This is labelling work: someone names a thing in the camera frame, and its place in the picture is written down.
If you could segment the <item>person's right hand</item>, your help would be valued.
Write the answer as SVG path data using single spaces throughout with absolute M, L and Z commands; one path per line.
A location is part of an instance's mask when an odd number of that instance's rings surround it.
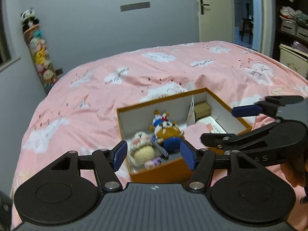
M 307 162 L 304 163 L 304 158 L 299 157 L 291 162 L 281 164 L 280 169 L 291 186 L 306 186 Z

